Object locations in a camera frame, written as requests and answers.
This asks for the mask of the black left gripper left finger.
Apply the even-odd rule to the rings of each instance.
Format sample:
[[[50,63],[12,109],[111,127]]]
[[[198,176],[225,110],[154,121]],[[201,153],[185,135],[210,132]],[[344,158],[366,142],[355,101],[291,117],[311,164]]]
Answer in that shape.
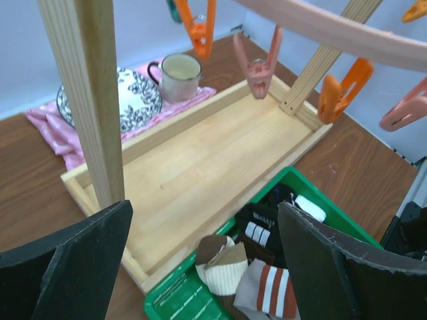
[[[2,319],[104,319],[129,235],[124,200],[1,253]]]

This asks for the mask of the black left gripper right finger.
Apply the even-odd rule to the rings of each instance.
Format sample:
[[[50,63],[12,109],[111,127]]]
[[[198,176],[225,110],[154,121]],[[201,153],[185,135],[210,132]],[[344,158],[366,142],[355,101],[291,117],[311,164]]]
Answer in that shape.
[[[379,249],[290,203],[278,226],[302,319],[425,319],[426,262]]]

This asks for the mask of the pink round clip hanger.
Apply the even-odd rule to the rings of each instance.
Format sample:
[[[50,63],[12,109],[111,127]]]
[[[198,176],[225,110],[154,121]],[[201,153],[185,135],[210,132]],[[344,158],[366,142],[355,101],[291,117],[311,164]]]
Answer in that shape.
[[[426,72],[426,43],[351,21],[304,1],[250,1],[239,4],[337,50],[401,69]]]

